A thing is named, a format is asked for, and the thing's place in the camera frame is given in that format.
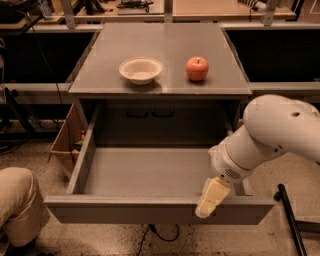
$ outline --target cable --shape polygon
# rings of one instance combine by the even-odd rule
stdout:
[[[144,231],[143,237],[142,237],[141,242],[140,242],[140,247],[139,247],[139,251],[137,253],[137,256],[139,256],[140,253],[141,253],[142,245],[143,245],[144,239],[146,238],[146,235],[147,235],[149,229],[150,229],[150,225],[148,225],[148,228],[146,229],[146,231]]]
[[[250,11],[249,11],[249,22],[251,22],[251,20],[252,20],[252,16],[251,16],[252,11],[258,11],[258,7],[251,7],[250,8]]]
[[[176,225],[176,228],[177,228],[176,236],[174,238],[172,238],[172,239],[166,239],[166,238],[163,238],[162,236],[160,236],[155,225],[149,224],[149,227],[150,227],[151,231],[157,235],[157,237],[159,237],[162,241],[165,241],[165,242],[174,242],[174,241],[176,241],[178,239],[178,237],[179,237],[179,234],[180,234],[180,230],[179,230],[179,226],[178,225]]]
[[[145,240],[145,238],[146,238],[146,235],[147,235],[147,233],[148,233],[149,230],[151,230],[154,234],[156,234],[156,236],[157,236],[158,238],[160,238],[160,240],[170,243],[170,242],[176,241],[176,240],[178,239],[179,235],[180,235],[180,229],[179,229],[179,226],[178,226],[177,224],[176,224],[176,228],[177,228],[177,233],[176,233],[175,237],[172,238],[172,239],[167,239],[167,238],[164,238],[164,237],[162,237],[162,236],[159,235],[159,233],[158,233],[155,225],[149,224],[149,225],[148,225],[148,228],[145,230],[145,232],[144,232],[144,234],[143,234],[143,237],[142,237],[142,239],[141,239],[140,247],[139,247],[139,251],[138,251],[138,253],[137,253],[137,256],[139,256],[140,253],[141,253],[143,242],[144,242],[144,240]]]
[[[27,142],[27,140],[22,140],[20,143],[17,143],[13,146],[15,146],[15,148],[13,149],[10,149],[10,147],[12,146],[11,143],[9,141],[7,141],[6,143],[3,143],[2,145],[0,145],[0,151],[1,150],[4,150],[3,152],[0,153],[0,156],[3,156],[3,155],[7,155],[7,154],[10,154],[14,151],[16,151],[17,149],[19,149],[22,144],[24,144],[25,142]]]
[[[4,65],[5,65],[5,63],[4,63],[4,60],[1,57],[1,55],[0,55],[0,62],[1,62],[0,63],[0,67],[2,67],[2,68],[0,68],[0,71],[1,71],[1,75],[0,75],[0,79],[1,79],[1,81],[0,81],[0,97],[2,97],[3,101],[5,101],[5,97],[6,97],[5,92],[4,92],[4,88],[5,88],[5,86],[4,86]]]
[[[42,58],[43,58],[43,60],[44,60],[44,62],[45,62],[45,64],[46,64],[46,66],[47,66],[47,68],[48,68],[48,71],[49,71],[49,73],[51,74],[51,76],[52,76],[52,78],[53,78],[53,81],[54,81],[54,83],[55,83],[55,85],[56,85],[56,87],[57,87],[57,91],[58,91],[58,95],[59,95],[59,100],[60,100],[60,104],[61,104],[61,109],[62,109],[62,113],[63,113],[63,101],[62,101],[62,96],[61,96],[61,92],[60,92],[60,89],[59,89],[59,85],[58,85],[58,83],[57,83],[56,76],[55,76],[54,72],[52,71],[52,69],[51,69],[51,67],[50,67],[50,64],[49,64],[47,58],[46,58],[45,55],[44,55],[43,49],[42,49],[42,47],[41,47],[41,44],[40,44],[38,35],[37,35],[37,33],[36,33],[36,31],[35,31],[35,29],[34,29],[34,27],[33,27],[32,21],[31,21],[29,15],[28,15],[27,13],[22,12],[22,11],[19,11],[19,10],[16,10],[16,12],[22,13],[22,14],[28,19],[28,22],[29,22],[30,25],[31,25],[31,29],[32,29],[32,31],[33,31],[34,37],[36,38],[36,42],[37,42],[37,44],[38,44],[38,47],[39,47],[41,56],[42,56]],[[73,155],[72,155],[72,147],[71,147],[71,142],[70,142],[70,140],[71,140],[70,127],[69,127],[69,123],[68,123],[68,119],[67,119],[67,118],[65,119],[65,123],[66,123],[67,129],[68,129],[68,140],[69,140],[68,146],[69,146],[69,153],[70,153],[70,156],[71,156],[72,163],[75,165],[76,161],[75,161],[75,159],[74,159],[74,157],[73,157]]]

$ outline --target floor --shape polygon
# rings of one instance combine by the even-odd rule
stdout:
[[[68,178],[55,157],[50,156],[53,141],[28,141],[17,150],[0,156],[0,169],[27,167],[38,178],[41,193],[65,193]],[[299,220],[320,222],[320,166],[287,153],[262,164],[250,178],[255,196],[272,197],[283,183]],[[176,234],[174,225],[156,225],[165,238]],[[35,249],[56,256],[137,255],[147,225],[61,224],[53,215],[37,239]],[[179,225],[174,242],[164,242],[148,231],[140,255],[297,255],[281,202],[254,226]],[[320,234],[302,233],[308,255],[320,255]],[[7,244],[0,244],[2,255]]]

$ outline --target apple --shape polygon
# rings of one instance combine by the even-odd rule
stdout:
[[[193,82],[203,81],[208,74],[209,63],[203,57],[192,57],[186,64],[186,72],[189,80]]]

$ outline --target beige pants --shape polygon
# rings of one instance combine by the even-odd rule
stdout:
[[[0,170],[0,227],[15,247],[39,235],[49,221],[36,178],[25,168]]]

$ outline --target bowl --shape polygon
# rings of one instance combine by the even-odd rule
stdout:
[[[152,58],[131,58],[121,63],[120,74],[133,84],[144,85],[152,82],[162,71],[162,64]]]

